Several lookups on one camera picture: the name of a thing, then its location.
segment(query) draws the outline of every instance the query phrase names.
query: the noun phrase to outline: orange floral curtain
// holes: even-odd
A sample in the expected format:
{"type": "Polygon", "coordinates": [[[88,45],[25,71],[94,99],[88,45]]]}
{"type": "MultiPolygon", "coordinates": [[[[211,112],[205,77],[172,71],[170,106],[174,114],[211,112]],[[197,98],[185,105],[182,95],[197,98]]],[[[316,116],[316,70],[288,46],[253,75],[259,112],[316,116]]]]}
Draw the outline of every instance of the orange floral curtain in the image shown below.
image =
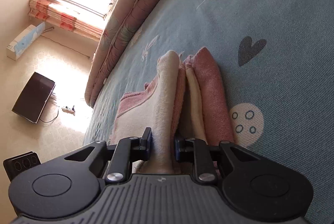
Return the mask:
{"type": "Polygon", "coordinates": [[[100,41],[103,29],[88,24],[75,17],[77,12],[47,0],[30,0],[29,15],[51,23],[67,31],[100,41]]]}

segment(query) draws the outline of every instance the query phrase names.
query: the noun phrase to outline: tv screen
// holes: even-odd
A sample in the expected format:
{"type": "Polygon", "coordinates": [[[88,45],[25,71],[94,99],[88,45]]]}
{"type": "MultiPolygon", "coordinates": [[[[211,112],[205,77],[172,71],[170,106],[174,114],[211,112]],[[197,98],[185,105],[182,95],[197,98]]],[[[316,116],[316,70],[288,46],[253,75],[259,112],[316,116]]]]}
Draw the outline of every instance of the tv screen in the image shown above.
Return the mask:
{"type": "Polygon", "coordinates": [[[19,95],[12,111],[33,123],[37,123],[55,85],[54,81],[34,72],[19,95]]]}

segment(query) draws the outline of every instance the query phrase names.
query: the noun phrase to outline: tiled floor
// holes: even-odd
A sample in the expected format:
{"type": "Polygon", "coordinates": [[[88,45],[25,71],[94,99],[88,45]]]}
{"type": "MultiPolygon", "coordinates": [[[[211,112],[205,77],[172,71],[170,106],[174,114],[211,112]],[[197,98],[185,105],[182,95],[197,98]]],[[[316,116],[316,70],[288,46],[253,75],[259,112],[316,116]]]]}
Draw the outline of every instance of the tiled floor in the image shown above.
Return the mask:
{"type": "MultiPolygon", "coordinates": [[[[82,145],[92,109],[83,100],[91,61],[84,55],[39,37],[23,55],[13,61],[0,50],[0,160],[28,151],[37,152],[41,162],[82,145]],[[54,92],[60,107],[75,105],[76,115],[59,112],[52,123],[33,124],[11,109],[33,72],[56,82],[54,92]]],[[[48,103],[41,118],[49,121],[58,107],[48,103]]],[[[0,223],[9,223],[16,214],[8,199],[9,180],[0,167],[0,223]]]]}

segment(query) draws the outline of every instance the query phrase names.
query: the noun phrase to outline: circular pad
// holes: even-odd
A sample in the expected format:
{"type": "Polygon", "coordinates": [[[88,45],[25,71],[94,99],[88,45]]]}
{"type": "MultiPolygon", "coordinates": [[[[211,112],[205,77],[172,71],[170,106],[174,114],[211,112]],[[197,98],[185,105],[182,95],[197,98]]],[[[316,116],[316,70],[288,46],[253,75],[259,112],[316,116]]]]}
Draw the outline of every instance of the circular pad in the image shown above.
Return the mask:
{"type": "Polygon", "coordinates": [[[34,191],[44,197],[55,197],[67,192],[72,181],[61,174],[47,174],[37,178],[32,183],[34,191]]]}
{"type": "Polygon", "coordinates": [[[280,197],[289,191],[288,182],[276,175],[258,176],[251,181],[250,186],[265,197],[280,197]]]}

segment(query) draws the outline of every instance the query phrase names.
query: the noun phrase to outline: towel stack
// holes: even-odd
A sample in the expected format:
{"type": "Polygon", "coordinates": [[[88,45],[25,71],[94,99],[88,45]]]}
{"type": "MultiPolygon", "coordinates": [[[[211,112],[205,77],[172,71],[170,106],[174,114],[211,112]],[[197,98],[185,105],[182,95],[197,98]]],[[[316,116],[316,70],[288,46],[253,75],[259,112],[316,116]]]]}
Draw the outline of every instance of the towel stack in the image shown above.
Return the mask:
{"type": "Polygon", "coordinates": [[[157,75],[142,92],[123,95],[110,136],[112,144],[120,139],[141,137],[151,127],[153,148],[150,160],[134,165],[139,173],[179,173],[173,160],[176,128],[185,137],[218,145],[233,142],[219,68],[207,48],[182,62],[175,51],[159,58],[157,75]]]}

